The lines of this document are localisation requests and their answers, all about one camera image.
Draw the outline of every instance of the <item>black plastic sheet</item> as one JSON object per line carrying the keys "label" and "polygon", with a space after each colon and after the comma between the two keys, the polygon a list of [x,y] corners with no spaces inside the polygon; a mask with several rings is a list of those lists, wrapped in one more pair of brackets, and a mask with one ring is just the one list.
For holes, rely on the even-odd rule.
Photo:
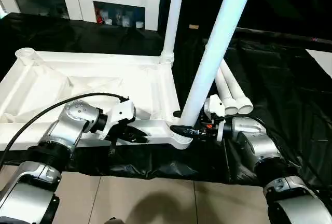
{"label": "black plastic sheet", "polygon": [[[156,32],[97,25],[47,17],[10,14],[0,20],[1,78],[15,61],[15,51],[32,47],[42,51],[159,55],[163,38]],[[200,32],[177,34],[173,75],[183,108],[204,51]],[[287,137],[323,181],[332,182],[332,79],[303,47],[286,47],[266,40],[235,36],[225,56],[245,94],[254,104],[253,115]],[[215,93],[213,85],[210,94]],[[24,151],[11,151],[7,163],[18,164]],[[108,158],[108,147],[78,148],[67,167],[88,175],[154,177],[257,185],[230,141],[220,146],[194,140],[189,148],[170,145],[119,146]],[[301,175],[318,185],[303,166]]]}

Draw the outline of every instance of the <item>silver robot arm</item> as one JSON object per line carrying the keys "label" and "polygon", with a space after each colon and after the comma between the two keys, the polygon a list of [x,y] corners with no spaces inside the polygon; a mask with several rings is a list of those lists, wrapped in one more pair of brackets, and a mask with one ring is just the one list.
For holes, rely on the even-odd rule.
{"label": "silver robot arm", "polygon": [[235,117],[231,126],[232,140],[242,151],[243,163],[255,172],[263,187],[272,224],[332,223],[324,203],[286,162],[260,123]]}
{"label": "silver robot arm", "polygon": [[129,100],[107,115],[84,101],[67,103],[1,191],[0,223],[52,223],[60,202],[54,192],[82,134],[99,133],[105,138],[117,134],[120,123],[134,120],[135,108]]}
{"label": "silver robot arm", "polygon": [[203,110],[210,122],[201,121],[200,129],[172,125],[171,130],[186,137],[215,142],[227,138],[236,143],[242,163],[257,175],[263,188],[272,224],[332,224],[332,216],[324,203],[284,159],[266,129],[250,117],[232,117],[231,121],[225,121],[224,106],[220,103],[217,95],[205,101]]}

